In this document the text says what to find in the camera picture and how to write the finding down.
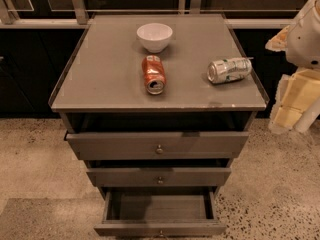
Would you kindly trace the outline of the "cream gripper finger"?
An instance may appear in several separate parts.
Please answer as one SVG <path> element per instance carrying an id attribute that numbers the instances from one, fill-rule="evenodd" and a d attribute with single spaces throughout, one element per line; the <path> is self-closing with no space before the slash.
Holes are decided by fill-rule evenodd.
<path id="1" fill-rule="evenodd" d="M 299 67 L 278 83 L 269 129 L 275 134 L 295 130 L 302 114 L 320 97 L 320 70 Z"/>
<path id="2" fill-rule="evenodd" d="M 274 52 L 286 51 L 288 30 L 289 25 L 281 29 L 275 36 L 268 40 L 265 48 Z"/>

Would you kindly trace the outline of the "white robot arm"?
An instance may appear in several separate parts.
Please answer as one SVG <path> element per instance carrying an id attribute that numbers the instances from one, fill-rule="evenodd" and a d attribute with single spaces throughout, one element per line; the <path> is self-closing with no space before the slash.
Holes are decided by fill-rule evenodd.
<path id="1" fill-rule="evenodd" d="M 269 129 L 275 134 L 304 133 L 320 114 L 320 0 L 308 0 L 265 48 L 284 51 L 286 60 L 297 67 L 278 83 Z"/>

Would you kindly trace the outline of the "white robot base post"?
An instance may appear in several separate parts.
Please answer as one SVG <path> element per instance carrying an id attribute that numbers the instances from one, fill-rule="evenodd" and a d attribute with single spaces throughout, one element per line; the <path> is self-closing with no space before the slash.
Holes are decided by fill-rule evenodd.
<path id="1" fill-rule="evenodd" d="M 320 115 L 320 97 L 302 114 L 294 129 L 300 133 L 306 132 Z"/>

